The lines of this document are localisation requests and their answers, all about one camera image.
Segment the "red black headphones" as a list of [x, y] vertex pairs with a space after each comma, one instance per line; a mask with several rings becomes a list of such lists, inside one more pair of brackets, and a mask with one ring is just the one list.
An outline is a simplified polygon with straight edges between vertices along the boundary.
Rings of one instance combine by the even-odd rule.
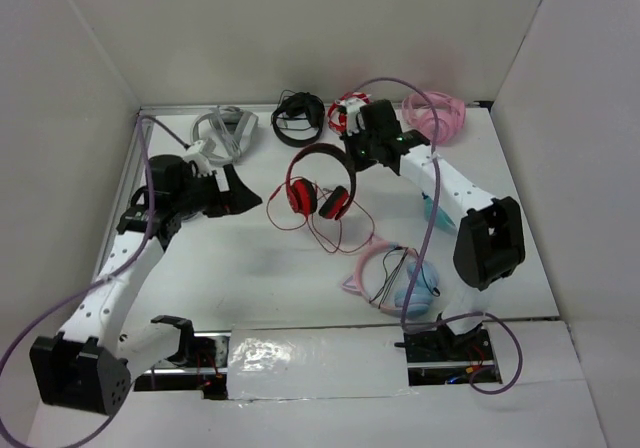
[[[311, 155], [325, 155], [338, 162], [346, 171], [349, 187], [337, 185], [333, 189], [327, 189], [308, 178], [295, 176], [293, 173], [295, 166]], [[355, 166], [347, 154], [335, 145], [314, 143], [301, 149], [292, 158], [287, 167], [284, 181], [275, 188], [268, 198], [265, 213], [269, 222], [280, 231], [290, 232], [306, 227], [326, 253], [352, 255], [371, 244], [376, 233], [376, 224], [373, 217], [356, 201], [356, 189], [357, 175]], [[281, 191], [285, 193], [291, 211], [303, 217], [303, 221], [300, 224], [284, 227], [276, 223], [272, 218], [270, 205]], [[365, 240], [355, 248], [344, 248], [342, 246], [344, 234], [342, 219], [353, 205], [356, 205], [369, 219], [371, 231]], [[331, 241], [327, 235], [316, 227], [316, 217], [338, 223], [338, 239], [336, 241]]]

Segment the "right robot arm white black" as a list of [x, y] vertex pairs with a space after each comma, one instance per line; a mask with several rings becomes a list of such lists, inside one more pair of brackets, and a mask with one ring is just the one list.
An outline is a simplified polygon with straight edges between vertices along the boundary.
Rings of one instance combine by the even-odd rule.
[[378, 100], [345, 111], [341, 138], [361, 172], [375, 164], [391, 169], [422, 192], [431, 191], [432, 208], [442, 209], [456, 230], [453, 266], [459, 277], [456, 295], [434, 327], [436, 347], [448, 360], [460, 359], [471, 347], [487, 318], [489, 286], [513, 274], [525, 259], [522, 213], [512, 197], [502, 199], [477, 187], [436, 151], [450, 129], [464, 122], [465, 111], [442, 117], [432, 98], [423, 98], [424, 112], [402, 112], [409, 130], [402, 130], [392, 103]]

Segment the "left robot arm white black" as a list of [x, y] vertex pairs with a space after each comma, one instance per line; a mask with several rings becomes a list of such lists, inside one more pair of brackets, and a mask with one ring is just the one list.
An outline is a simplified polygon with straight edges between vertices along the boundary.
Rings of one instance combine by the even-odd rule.
[[109, 261], [93, 287], [55, 336], [39, 336], [30, 348], [47, 405], [112, 416], [130, 384], [154, 365], [193, 362], [198, 344], [191, 320], [157, 315], [139, 331], [126, 330], [130, 309], [184, 216], [239, 215], [262, 202], [231, 164], [211, 170], [178, 155], [157, 155], [147, 160], [145, 177], [120, 217]]

